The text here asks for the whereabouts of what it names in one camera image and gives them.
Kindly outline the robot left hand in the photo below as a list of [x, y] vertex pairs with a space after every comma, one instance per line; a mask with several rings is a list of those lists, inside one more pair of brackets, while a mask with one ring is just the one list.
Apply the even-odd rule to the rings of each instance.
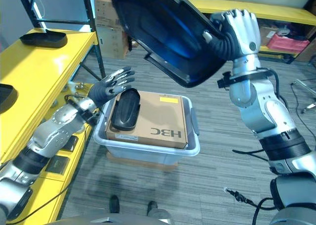
[[131, 88], [131, 83], [135, 80], [134, 74], [135, 72], [131, 70], [131, 67], [118, 69], [95, 83], [89, 90], [87, 97], [89, 97], [98, 108], [101, 108], [118, 94]]

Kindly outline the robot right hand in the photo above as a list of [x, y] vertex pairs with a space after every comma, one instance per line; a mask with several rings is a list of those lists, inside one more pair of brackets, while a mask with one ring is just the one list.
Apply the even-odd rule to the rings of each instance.
[[219, 58], [235, 60], [259, 52], [261, 37], [255, 14], [231, 9], [212, 14], [210, 21], [221, 36], [207, 30], [202, 36]]

